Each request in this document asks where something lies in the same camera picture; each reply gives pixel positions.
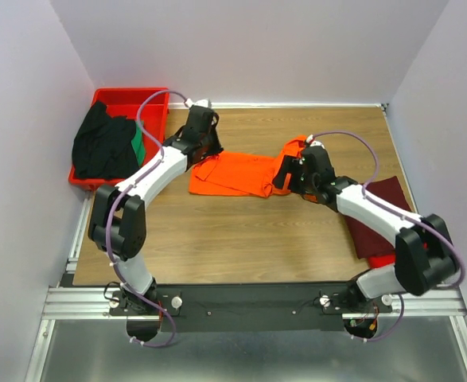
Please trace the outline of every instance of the orange cloth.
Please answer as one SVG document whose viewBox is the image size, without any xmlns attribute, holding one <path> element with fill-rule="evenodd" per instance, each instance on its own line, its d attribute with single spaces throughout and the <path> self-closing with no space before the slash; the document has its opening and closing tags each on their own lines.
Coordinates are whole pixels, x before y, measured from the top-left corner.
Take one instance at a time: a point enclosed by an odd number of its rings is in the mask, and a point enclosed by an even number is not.
<svg viewBox="0 0 467 382">
<path fill-rule="evenodd" d="M 227 151 L 208 157 L 191 170 L 189 192 L 224 196 L 287 195 L 290 193 L 287 189 L 289 176 L 283 189 L 276 189 L 272 180 L 285 155 L 300 157 L 304 141 L 304 135 L 290 140 L 276 158 Z"/>
</svg>

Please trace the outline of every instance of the wooden table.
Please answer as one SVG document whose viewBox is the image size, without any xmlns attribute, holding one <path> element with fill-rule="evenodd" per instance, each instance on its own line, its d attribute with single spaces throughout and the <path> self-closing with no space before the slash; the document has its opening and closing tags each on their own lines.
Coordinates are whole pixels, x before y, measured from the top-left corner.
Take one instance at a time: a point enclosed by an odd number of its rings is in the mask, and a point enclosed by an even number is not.
<svg viewBox="0 0 467 382">
<path fill-rule="evenodd" d="M 299 134 L 344 129 L 368 140 L 379 155 L 379 180 L 397 175 L 410 200 L 379 108 L 223 109 L 218 132 L 225 150 L 276 156 Z M 167 134 L 187 117 L 172 110 Z M 374 164 L 346 136 L 322 139 L 338 175 L 365 181 Z M 159 283 L 297 282 L 350 279 L 368 268 L 357 259 L 341 216 L 297 195 L 206 197 L 188 192 L 189 172 L 166 187 L 147 210 L 142 254 Z M 86 236 L 74 285 L 116 280 L 107 257 Z"/>
</svg>

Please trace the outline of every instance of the maroon towel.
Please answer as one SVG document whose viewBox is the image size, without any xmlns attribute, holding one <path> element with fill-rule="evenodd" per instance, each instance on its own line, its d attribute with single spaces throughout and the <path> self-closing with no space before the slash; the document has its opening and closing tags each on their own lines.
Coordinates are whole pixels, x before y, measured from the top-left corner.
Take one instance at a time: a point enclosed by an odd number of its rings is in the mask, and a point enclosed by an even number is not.
<svg viewBox="0 0 467 382">
<path fill-rule="evenodd" d="M 396 207 L 410 211 L 397 177 L 375 181 L 368 185 L 368 191 L 392 203 Z M 366 227 L 358 220 L 345 216 L 344 220 L 353 239 L 353 245 L 359 259 L 371 256 L 384 256 L 394 253 L 394 247 L 378 233 Z"/>
</svg>

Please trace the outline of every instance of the red plastic crate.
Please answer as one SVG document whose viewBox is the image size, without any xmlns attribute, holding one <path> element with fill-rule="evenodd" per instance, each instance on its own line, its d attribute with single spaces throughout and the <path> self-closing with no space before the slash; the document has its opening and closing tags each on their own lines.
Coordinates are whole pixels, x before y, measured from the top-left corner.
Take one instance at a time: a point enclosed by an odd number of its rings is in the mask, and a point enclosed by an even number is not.
<svg viewBox="0 0 467 382">
<path fill-rule="evenodd" d="M 107 113 L 111 117 L 125 115 L 128 119 L 136 119 L 139 106 L 145 99 L 150 97 L 155 92 L 166 90 L 167 88 L 102 88 L 95 91 L 95 95 L 91 104 L 95 101 L 101 101 L 107 106 Z M 164 140 L 166 117 L 168 115 L 169 94 L 160 94 L 155 97 L 149 104 L 145 106 L 141 114 L 141 119 L 144 122 L 144 127 L 151 133 L 159 142 Z M 143 145 L 145 146 L 146 156 L 143 165 L 148 163 L 155 154 L 158 148 L 150 138 L 143 135 Z M 73 185 L 78 185 L 83 189 L 96 190 L 101 185 L 116 185 L 123 179 L 78 179 L 74 177 L 74 166 L 68 175 L 68 181 Z"/>
</svg>

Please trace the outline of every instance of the cable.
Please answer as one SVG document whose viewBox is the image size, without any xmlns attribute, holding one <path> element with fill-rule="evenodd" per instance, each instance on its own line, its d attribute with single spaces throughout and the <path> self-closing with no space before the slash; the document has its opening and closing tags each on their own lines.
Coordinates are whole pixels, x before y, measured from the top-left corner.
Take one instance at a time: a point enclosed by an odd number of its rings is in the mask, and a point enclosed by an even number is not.
<svg viewBox="0 0 467 382">
<path fill-rule="evenodd" d="M 121 287 L 124 287 L 126 288 L 129 292 L 131 292 L 133 295 L 135 295 L 137 298 L 139 298 L 140 300 L 142 300 L 144 303 L 148 304 L 149 306 L 152 306 L 153 308 L 157 309 L 159 312 L 161 312 L 164 316 L 166 316 L 168 318 L 168 321 L 169 323 L 171 324 L 172 326 L 172 332 L 171 332 L 171 336 L 169 336 L 169 339 L 166 341 L 166 342 L 162 342 L 162 343 L 157 343 L 157 344 L 152 344 L 152 343 L 149 343 L 149 342 L 144 342 L 144 341 L 140 341 L 138 340 L 137 338 L 135 337 L 132 337 L 130 339 L 131 342 L 135 342 L 135 343 L 138 343 L 140 344 L 141 346 L 145 346 L 147 348 L 162 348 L 162 347 L 165 347 L 165 346 L 168 346 L 169 344 L 171 344 L 171 342 L 173 341 L 175 335 L 177 334 L 177 325 L 175 324 L 175 321 L 173 320 L 173 317 L 171 317 L 171 314 L 169 314 L 166 310 L 164 310 L 161 306 L 159 306 L 158 304 L 156 304 L 155 302 L 151 302 L 148 298 L 146 298 L 145 296 L 143 296 L 141 293 L 138 293 L 122 276 L 122 273 L 120 272 L 119 270 L 119 266 L 118 266 L 118 261 L 115 259 L 115 255 L 113 254 L 113 249 L 111 247 L 111 226 L 113 225 L 113 217 L 115 216 L 115 211 L 116 209 L 118 208 L 119 204 L 120 204 L 120 201 L 123 199 L 123 197 L 125 197 L 127 195 L 127 193 L 129 193 L 129 191 L 131 191 L 134 186 L 140 182 L 142 179 L 144 179 L 149 173 L 151 173 L 152 171 L 154 171 L 157 166 L 159 166 L 161 163 L 162 163 L 162 160 L 164 159 L 164 148 L 162 146 L 162 144 L 151 134 L 149 133 L 147 130 L 145 130 L 145 128 L 143 127 L 143 122 L 141 120 L 141 113 L 143 111 L 143 109 L 145 108 L 145 106 L 152 100 L 154 99 L 155 97 L 161 95 L 161 94 L 165 94 L 165 93 L 169 93 L 169 94 L 174 94 L 174 95 L 177 95 L 179 97 L 181 97 L 184 101 L 186 101 L 187 99 L 179 92 L 175 92 L 175 91 L 172 91 L 172 90 L 161 90 L 159 92 L 155 92 L 154 94 L 152 94 L 150 97 L 148 97 L 145 102 L 143 102 L 139 109 L 138 109 L 138 114 L 136 115 L 136 124 L 138 125 L 139 127 L 139 130 L 141 130 L 143 132 L 143 134 L 145 134 L 152 142 L 155 143 L 155 145 L 158 147 L 159 151 L 158 153 L 161 153 L 161 156 L 160 158 L 154 163 L 153 166 L 151 166 L 148 170 L 146 170 L 145 172 L 143 172 L 141 175 L 139 175 L 139 177 L 137 177 L 135 180 L 134 180 L 134 184 L 133 185 L 128 185 L 119 195 L 118 197 L 115 199 L 115 201 L 113 201 L 113 204 L 111 206 L 111 209 L 109 211 L 109 214 L 107 216 L 107 223 L 106 223 L 106 253 L 107 253 L 107 257 L 109 258 L 109 260 L 111 261 L 111 264 L 112 264 L 112 267 L 116 273 L 116 276 L 120 279 L 120 286 Z"/>
<path fill-rule="evenodd" d="M 398 319 L 395 320 L 394 325 L 389 330 L 387 330 L 384 334 L 382 334 L 382 335 L 380 335 L 378 337 L 360 338 L 362 341 L 377 342 L 377 341 L 381 341 L 381 340 L 389 337 L 392 334 L 392 332 L 395 330 L 395 328 L 399 325 L 399 323 L 403 319 L 403 315 L 405 314 L 405 300 L 403 299 L 403 296 L 401 294 L 398 294 L 398 296 L 399 296 L 399 301 L 401 302 L 401 312 L 399 313 Z"/>
<path fill-rule="evenodd" d="M 106 286 L 104 287 L 104 290 L 103 290 L 103 296 L 104 298 L 107 300 L 107 301 L 110 301 L 110 302 L 120 302 L 120 300 L 116 297 L 107 297 L 106 296 L 106 293 L 107 293 L 107 290 L 109 289 L 109 287 L 111 285 L 116 285 L 118 288 L 120 288 L 120 283 L 116 282 L 116 281 L 110 281 L 108 284 L 106 284 Z"/>
<path fill-rule="evenodd" d="M 373 307 L 375 308 L 375 322 L 376 320 L 378 319 L 378 315 L 379 315 L 379 309 L 378 309 L 378 306 L 373 302 Z M 368 317 L 368 315 L 371 314 L 371 311 L 367 312 L 361 319 L 359 322 L 357 322 L 356 324 L 359 325 L 361 324 L 362 322 L 364 322 L 366 320 L 366 318 Z"/>
<path fill-rule="evenodd" d="M 372 183 L 376 179 L 376 177 L 378 177 L 378 172 L 379 172 L 378 156 L 376 155 L 373 148 L 369 145 L 369 143 L 367 141 L 365 141 L 359 135 L 357 135 L 355 133 L 352 133 L 351 131 L 343 131 L 343 130 L 326 131 L 326 132 L 323 132 L 323 133 L 313 134 L 313 140 L 316 137 L 319 137 L 319 136 L 322 136 L 322 135 L 329 135 L 329 134 L 349 135 L 350 137 L 353 137 L 353 138 L 361 141 L 364 144 L 364 146 L 366 146 L 368 148 L 369 152 L 371 153 L 371 155 L 372 155 L 372 157 L 373 157 L 373 159 L 375 161 L 375 172 L 362 186 L 362 195 L 364 196 L 364 198 L 366 198 L 368 201 L 370 201 L 374 205 L 380 207 L 382 210 L 387 211 L 387 212 L 391 213 L 392 215 L 396 215 L 400 219 L 410 221 L 412 224 L 415 224 L 415 225 L 419 226 L 420 228 L 425 229 L 426 231 L 431 233 L 433 236 L 435 236 L 437 239 L 439 239 L 450 250 L 450 252 L 453 254 L 453 257 L 456 260 L 457 265 L 459 266 L 459 277 L 457 278 L 457 280 L 454 283 L 452 283 L 450 285 L 447 285 L 447 286 L 444 286 L 444 287 L 439 287 L 438 289 L 453 289 L 453 288 L 459 287 L 459 285 L 465 279 L 465 263 L 464 263 L 463 258 L 461 257 L 461 255 L 456 250 L 456 248 L 440 232 L 438 232 L 434 228 L 424 224 L 420 220 L 416 220 L 416 219 L 414 219 L 414 218 L 412 218 L 412 217 L 410 217 L 410 216 L 408 216 L 408 215 L 406 215 L 404 213 L 396 211 L 395 209 L 392 209 L 391 207 L 388 207 L 388 206 L 378 202 L 376 199 L 374 199 L 372 197 L 371 193 L 369 193 L 367 191 L 368 185 L 370 183 Z"/>
</svg>

